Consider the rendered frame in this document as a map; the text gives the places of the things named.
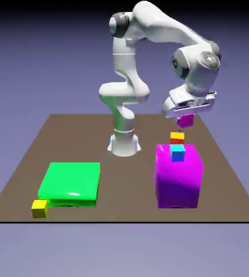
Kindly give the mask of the small red cube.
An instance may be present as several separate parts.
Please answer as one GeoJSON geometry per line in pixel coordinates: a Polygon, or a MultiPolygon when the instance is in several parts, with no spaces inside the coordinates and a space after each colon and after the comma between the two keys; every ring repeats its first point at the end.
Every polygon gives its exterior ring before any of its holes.
{"type": "Polygon", "coordinates": [[[170,144],[184,144],[185,134],[181,132],[170,133],[170,144]]]}

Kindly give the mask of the small blue cube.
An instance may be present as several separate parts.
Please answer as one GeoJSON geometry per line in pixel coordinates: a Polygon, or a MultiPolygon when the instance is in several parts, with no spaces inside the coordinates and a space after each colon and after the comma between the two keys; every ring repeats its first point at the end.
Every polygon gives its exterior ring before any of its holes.
{"type": "Polygon", "coordinates": [[[185,148],[183,144],[171,144],[170,155],[172,162],[183,162],[185,159],[185,148]]]}

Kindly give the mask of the large green box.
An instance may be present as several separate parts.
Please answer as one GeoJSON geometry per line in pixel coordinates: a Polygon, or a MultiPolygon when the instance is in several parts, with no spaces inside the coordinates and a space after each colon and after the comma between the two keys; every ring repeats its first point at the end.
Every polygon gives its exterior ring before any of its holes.
{"type": "Polygon", "coordinates": [[[51,162],[38,190],[50,207],[95,207],[99,162],[51,162]]]}

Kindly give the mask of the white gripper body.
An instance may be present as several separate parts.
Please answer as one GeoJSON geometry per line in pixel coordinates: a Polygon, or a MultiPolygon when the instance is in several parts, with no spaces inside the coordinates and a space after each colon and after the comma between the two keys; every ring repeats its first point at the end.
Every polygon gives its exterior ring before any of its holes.
{"type": "Polygon", "coordinates": [[[198,114],[212,109],[217,92],[207,92],[198,96],[195,91],[189,91],[183,84],[169,91],[169,97],[163,104],[163,115],[166,118],[181,117],[188,114],[198,114]]]}

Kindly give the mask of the large magenta box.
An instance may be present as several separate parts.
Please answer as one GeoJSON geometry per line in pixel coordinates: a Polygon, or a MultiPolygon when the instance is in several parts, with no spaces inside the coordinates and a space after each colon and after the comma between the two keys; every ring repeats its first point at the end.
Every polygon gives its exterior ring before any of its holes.
{"type": "Polygon", "coordinates": [[[197,208],[203,162],[193,144],[185,144],[184,161],[172,161],[169,144],[156,146],[154,188],[158,208],[197,208]]]}

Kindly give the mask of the small magenta cube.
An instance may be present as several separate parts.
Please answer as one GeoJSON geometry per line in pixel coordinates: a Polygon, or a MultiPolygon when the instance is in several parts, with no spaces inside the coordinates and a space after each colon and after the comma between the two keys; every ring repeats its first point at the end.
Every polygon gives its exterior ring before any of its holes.
{"type": "Polygon", "coordinates": [[[177,125],[181,128],[193,126],[194,114],[181,115],[177,118],[177,125]]]}

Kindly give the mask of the small yellow cube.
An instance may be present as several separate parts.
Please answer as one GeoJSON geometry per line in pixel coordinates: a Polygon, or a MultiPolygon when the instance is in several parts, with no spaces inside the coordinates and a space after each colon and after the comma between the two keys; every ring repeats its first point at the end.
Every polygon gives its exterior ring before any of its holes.
{"type": "Polygon", "coordinates": [[[48,213],[48,200],[38,199],[34,200],[31,206],[32,217],[35,219],[46,218],[48,213]]]}

